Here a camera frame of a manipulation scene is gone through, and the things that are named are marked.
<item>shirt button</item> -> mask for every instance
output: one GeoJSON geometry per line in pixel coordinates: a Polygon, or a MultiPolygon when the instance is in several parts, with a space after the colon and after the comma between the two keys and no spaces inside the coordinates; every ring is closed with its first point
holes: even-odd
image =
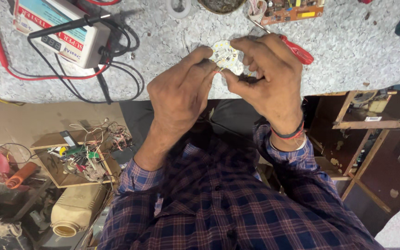
{"type": "Polygon", "coordinates": [[[228,232],[226,232],[226,236],[230,240],[235,240],[237,238],[237,232],[235,230],[228,230],[228,232]]]}

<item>white tape roll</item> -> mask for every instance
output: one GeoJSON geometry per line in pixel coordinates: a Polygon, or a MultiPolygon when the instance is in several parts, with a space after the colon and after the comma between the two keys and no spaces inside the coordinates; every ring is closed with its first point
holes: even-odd
{"type": "Polygon", "coordinates": [[[177,19],[185,18],[189,14],[191,10],[191,0],[184,0],[184,5],[184,10],[182,12],[176,12],[174,8],[172,8],[172,0],[166,0],[166,9],[168,13],[177,19]]]}

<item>checkered shirt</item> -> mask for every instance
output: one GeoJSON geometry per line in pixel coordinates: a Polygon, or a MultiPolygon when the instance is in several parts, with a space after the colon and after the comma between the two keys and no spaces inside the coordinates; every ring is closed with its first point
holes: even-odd
{"type": "Polygon", "coordinates": [[[152,172],[131,160],[98,249],[383,249],[320,171],[311,143],[281,152],[270,135],[269,125],[254,128],[258,152],[216,138],[208,150],[187,144],[152,172]],[[287,196],[254,177],[259,154],[287,196]]]}

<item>right hand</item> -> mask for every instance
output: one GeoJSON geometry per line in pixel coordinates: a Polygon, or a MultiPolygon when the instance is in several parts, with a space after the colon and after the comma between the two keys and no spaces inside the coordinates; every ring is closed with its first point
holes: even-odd
{"type": "Polygon", "coordinates": [[[228,90],[251,104],[277,133],[293,133],[303,115],[300,109],[301,62],[274,33],[256,41],[234,39],[231,46],[243,51],[243,64],[249,65],[250,71],[257,71],[259,81],[254,84],[240,81],[229,69],[224,69],[222,76],[226,78],[228,90]]]}

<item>orange plastic bottle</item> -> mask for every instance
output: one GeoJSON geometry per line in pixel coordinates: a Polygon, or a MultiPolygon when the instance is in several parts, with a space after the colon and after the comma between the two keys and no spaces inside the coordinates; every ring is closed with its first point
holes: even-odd
{"type": "Polygon", "coordinates": [[[9,189],[17,188],[19,185],[21,185],[21,183],[23,183],[23,181],[27,177],[29,177],[33,172],[35,172],[37,167],[38,165],[36,165],[35,163],[28,162],[26,165],[24,165],[24,167],[22,167],[18,172],[16,172],[12,177],[10,177],[6,181],[6,186],[9,189]]]}

